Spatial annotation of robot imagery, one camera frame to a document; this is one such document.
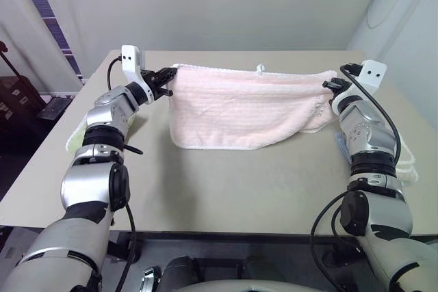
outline towel loop tag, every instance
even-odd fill
[[[257,65],[257,74],[258,75],[261,75],[264,72],[264,70],[265,70],[265,66],[262,63]]]

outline black cable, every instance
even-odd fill
[[[350,248],[354,248],[354,249],[356,249],[358,252],[360,252],[360,249],[359,249],[359,246],[358,246],[358,245],[356,245],[356,244],[354,244],[354,243],[352,243],[352,242],[346,241],[345,239],[342,239],[342,238],[339,236],[339,234],[337,233],[337,231],[336,231],[336,225],[335,225],[335,223],[336,223],[336,217],[337,217],[337,215],[339,214],[340,211],[341,211],[341,206],[339,205],[339,206],[336,208],[336,210],[335,210],[335,212],[333,213],[333,215],[331,216],[331,231],[333,232],[333,235],[335,235],[336,239],[337,239],[339,242],[345,244],[346,246],[348,246],[348,247],[350,247]]]
[[[324,274],[326,279],[339,291],[339,292],[346,292],[339,284],[336,283],[335,279],[330,276],[329,272],[324,268],[323,264],[321,264],[320,260],[318,259],[318,256],[316,255],[315,251],[315,231],[316,227],[318,226],[322,216],[327,212],[327,210],[332,207],[339,199],[343,198],[348,191],[345,191],[344,193],[340,193],[340,195],[336,196],[333,200],[328,203],[323,210],[320,212],[320,214],[316,217],[315,222],[313,223],[312,229],[310,231],[310,253],[312,254],[312,258],[315,261],[315,264],[319,268],[319,270]]]
[[[123,268],[122,276],[120,277],[120,280],[118,281],[116,292],[121,292],[123,284],[125,283],[126,276],[128,274],[129,268],[131,267],[132,260],[134,259],[134,256],[136,255],[136,243],[137,243],[137,232],[136,232],[136,225],[134,224],[134,218],[132,216],[131,208],[129,207],[129,204],[127,203],[126,206],[126,212],[128,212],[129,217],[129,223],[131,224],[131,247],[129,248],[129,255],[128,259],[125,263],[125,268]]]
[[[117,61],[121,61],[122,60],[122,55],[119,55],[117,58],[114,58],[111,63],[109,63],[108,66],[108,71],[107,71],[107,84],[108,84],[108,91],[111,90],[111,69],[112,66],[114,65],[114,63],[116,63]]]
[[[385,110],[383,109],[383,107],[381,107],[381,105],[374,99],[373,96],[371,96],[364,87],[362,87],[362,85],[356,81],[355,78],[353,78],[351,76],[351,74],[348,72],[348,69],[346,69],[346,66],[343,65],[341,66],[341,72],[344,73],[344,75],[351,81],[353,82],[356,87],[358,87],[358,89],[363,92],[365,94],[365,96],[368,97],[368,99],[371,101],[371,103],[374,104],[375,107],[377,107],[377,109],[382,113],[382,115],[385,117],[386,121],[388,122],[389,126],[392,129],[392,132],[396,138],[396,155],[394,156],[394,164],[397,165],[398,159],[400,158],[400,152],[401,152],[401,142],[400,142],[400,135],[398,134],[398,130],[396,128],[396,125],[394,124],[394,122],[392,122],[391,118],[389,117],[389,115],[385,112]]]

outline pink towel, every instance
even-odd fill
[[[178,67],[170,89],[170,136],[193,149],[254,150],[301,131],[315,133],[335,119],[324,80],[314,75]]]

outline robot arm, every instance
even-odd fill
[[[375,61],[345,67],[369,94],[377,90],[386,71],[384,64]],[[342,226],[357,238],[388,291],[436,291],[438,253],[409,239],[413,220],[396,177],[397,133],[385,127],[355,84],[334,78],[324,86],[334,93],[331,106],[339,114],[352,160],[341,207]]]
[[[99,291],[113,214],[130,198],[123,164],[129,119],[142,104],[170,96],[162,86],[177,71],[142,70],[141,61],[137,47],[123,46],[122,68],[131,83],[106,92],[87,113],[82,147],[62,181],[64,217],[41,232],[2,291]]]

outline table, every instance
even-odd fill
[[[111,51],[104,59],[0,202],[0,224],[45,227],[61,218],[60,186],[72,159],[65,142],[106,92],[106,70],[118,54]],[[263,63],[270,72],[316,73],[362,57],[352,51],[147,51],[146,63],[149,70],[173,63],[255,70]],[[405,187],[413,234],[437,234],[437,133],[389,80],[376,97],[411,147],[420,174],[418,183]],[[115,64],[112,85],[126,83]],[[338,130],[334,122],[316,134],[297,133],[261,150],[184,150],[170,140],[168,101],[143,105],[127,143],[144,155],[126,152],[125,157],[137,229],[308,235],[324,205],[346,188],[350,168],[335,143]],[[331,235],[332,212],[322,220],[319,235]],[[114,220],[113,230],[129,230],[125,211]]]

